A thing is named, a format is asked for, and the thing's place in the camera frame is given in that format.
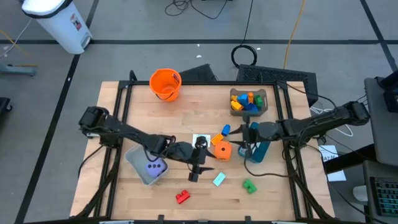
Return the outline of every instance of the orange cube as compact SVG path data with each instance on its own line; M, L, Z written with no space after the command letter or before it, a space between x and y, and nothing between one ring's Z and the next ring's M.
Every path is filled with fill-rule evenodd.
M214 155L219 160L229 161L232 155L232 145L226 141L220 141L214 149Z

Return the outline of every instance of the wooden table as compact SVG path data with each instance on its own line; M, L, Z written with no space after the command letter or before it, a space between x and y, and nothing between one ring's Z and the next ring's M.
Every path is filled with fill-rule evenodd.
M302 82L290 84L304 91ZM98 98L98 106L105 107L112 114L116 98L118 82L103 82ZM242 117L229 114L229 90L258 90L267 92L268 111L251 121L275 121L277 109L274 91L271 86L186 86L180 90L177 101L161 102L150 90L149 86L137 85L132 88L127 124L147 133L175 135L177 141L192 142L192 134L210 134L211 137L220 133L223 126L231 125L234 130L243 123ZM307 98L292 88L289 96L294 118L310 116ZM280 91L284 117L286 118L283 93ZM239 140L238 134L230 140ZM98 148L98 138L89 139L85 156ZM244 220L250 215L252 220L295 220L290 194L289 180L275 176L253 177L243 167L243 158L238 156L237 146L233 146L233 155L229 162L206 159L206 167L215 170L206 171L197 183L188 181L187 165L167 160L169 172L153 186L144 185L135 170L124 159L124 154L136 143L125 139L122 159L119 168L118 183L114 199L112 219L156 220L160 214L166 220ZM318 147L315 140L310 145ZM252 172L261 174L273 172L287 174L285 161L281 157L282 141L272 142L266 157L260 164L248 162ZM90 200L98 188L98 182L104 160L104 152L95 155L81 170L71 215L76 215ZM318 203L334 216L330 194L323 171L319 152L310 147L302 149L302 160L307 178L308 189ZM226 179L219 186L213 179L220 173ZM244 179L250 178L257 187L257 192L249 195L242 187ZM191 198L179 205L175 195L183 189L190 192ZM305 216L302 194L297 188L301 214ZM104 194L101 214L105 214L108 193Z

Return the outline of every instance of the concrete floor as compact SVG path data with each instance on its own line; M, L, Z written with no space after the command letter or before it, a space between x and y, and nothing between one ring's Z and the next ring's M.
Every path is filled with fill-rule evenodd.
M83 18L87 18L97 0L75 0ZM49 153L37 184L26 222L67 218L77 183L77 170L83 159L86 138L77 122L88 105L95 105L100 84L125 80L133 69L140 80L162 67L178 71L209 63L220 80L235 80L238 70L230 61L236 44L222 39L241 39L248 18L249 1L228 2L217 20L209 20L192 8L177 17L164 14L168 1L100 0L90 27L95 40L176 40L175 44L93 44L80 56L70 89L57 124ZM367 0L385 40L398 39L396 28L398 2ZM194 1L207 14L215 15L222 0ZM247 39L289 39L301 1L254 0ZM0 8L0 29L15 38L29 20L18 1L4 1ZM52 40L33 21L21 40ZM176 44L177 40L198 40ZM220 44L200 44L200 40L220 40ZM377 40L360 0L307 0L295 39L299 40ZM1 42L0 48L7 46ZM23 44L32 58L13 50L2 63L35 63L35 77L0 75L0 96L9 97L14 110L0 125L0 222L13 223L24 197L36 160L49 129L58 98L67 77L73 55L57 44ZM251 44L257 51L257 65L282 68L284 44ZM393 57L398 46L388 45ZM236 60L251 63L251 55L238 51ZM337 105L364 95L366 77L386 76L392 72L381 44L294 44L290 48L287 69L315 72L318 92ZM322 101L325 107L331 106ZM357 149L372 143L370 125L353 128L349 138L336 131L329 135ZM336 145L341 152L347 149ZM354 202L352 187L363 184L362 170L346 171L348 181L334 183ZM342 220L363 221L361 214L331 191L336 216Z

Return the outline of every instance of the gray container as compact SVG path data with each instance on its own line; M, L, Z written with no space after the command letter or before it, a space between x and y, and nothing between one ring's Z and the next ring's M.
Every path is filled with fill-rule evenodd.
M231 112L232 116L242 116L244 114L248 114L249 116L261 116L263 113L265 113L268 110L268 101L267 101L267 92L263 89L260 89L258 91L238 91L236 89L231 89L229 92L229 100L231 101L231 96L236 95L240 96L242 94L248 94L249 92L252 92L254 96L260 95L262 98L262 107L261 110L258 112L253 112L253 111L236 111L232 109L232 107L229 107L229 111Z
M152 160L156 158L155 156L149 154L149 152L148 157ZM149 161L146 158L144 148L141 145L136 145L128 150L128 152L125 153L124 158L132 165L134 170L136 170L137 174L142 180L142 183L145 185L152 185L156 183L169 170L169 167L164 159L158 158L158 160L161 160L166 165L165 170L156 178L153 178L151 175L149 175L145 170L145 166L149 163Z

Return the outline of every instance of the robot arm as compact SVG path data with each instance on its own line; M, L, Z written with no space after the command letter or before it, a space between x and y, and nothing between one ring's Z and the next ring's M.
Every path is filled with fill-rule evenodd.
M230 134L243 133L243 142L234 142L248 148L247 144L261 141L288 140L292 146L300 147L318 134L350 124L365 125L370 115L362 103L351 101L336 109L305 119L283 119L280 121L259 123L256 130L249 128L249 119L244 118L246 124Z
M204 137L199 137L195 148L187 142L175 142L174 136L147 134L130 125L124 124L117 118L109 115L105 108L88 107L79 121L84 135L99 134L99 143L106 147L120 146L120 137L128 138L143 145L144 150L156 158L166 158L192 165L189 181L197 182L198 175L212 168L199 167L205 163L206 156L214 157L207 150L208 143Z

